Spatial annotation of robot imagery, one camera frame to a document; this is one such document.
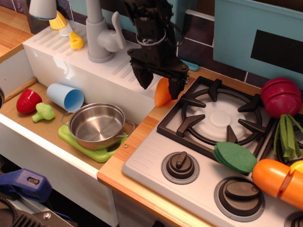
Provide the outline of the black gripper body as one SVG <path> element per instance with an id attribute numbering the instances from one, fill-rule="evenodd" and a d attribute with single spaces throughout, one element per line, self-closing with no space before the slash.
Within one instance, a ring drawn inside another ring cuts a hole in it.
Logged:
<path id="1" fill-rule="evenodd" d="M 156 45 L 142 45 L 127 51 L 131 64 L 143 65 L 149 72 L 167 78 L 186 78 L 188 82 L 188 66 L 175 53 L 175 48 L 166 42 Z"/>

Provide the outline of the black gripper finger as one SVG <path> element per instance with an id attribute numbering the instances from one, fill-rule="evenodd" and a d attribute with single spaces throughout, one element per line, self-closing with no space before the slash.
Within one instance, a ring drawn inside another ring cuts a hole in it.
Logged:
<path id="1" fill-rule="evenodd" d="M 186 84 L 186 78 L 169 78 L 169 93 L 172 100 L 178 99 L 181 91 L 184 90 Z"/>
<path id="2" fill-rule="evenodd" d="M 143 65 L 132 63 L 131 66 L 141 87 L 147 89 L 153 80 L 153 73 L 149 72 Z"/>

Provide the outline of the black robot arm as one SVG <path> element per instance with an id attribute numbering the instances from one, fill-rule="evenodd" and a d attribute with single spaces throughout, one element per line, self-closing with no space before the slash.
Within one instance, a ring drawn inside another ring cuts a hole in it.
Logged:
<path id="1" fill-rule="evenodd" d="M 178 26 L 171 22 L 172 5 L 166 0 L 124 0 L 123 6 L 136 27 L 139 49 L 128 50 L 139 84 L 146 89 L 157 74 L 169 80 L 169 93 L 177 99 L 188 83 L 188 66 L 176 54 L 184 40 L 176 42 Z"/>

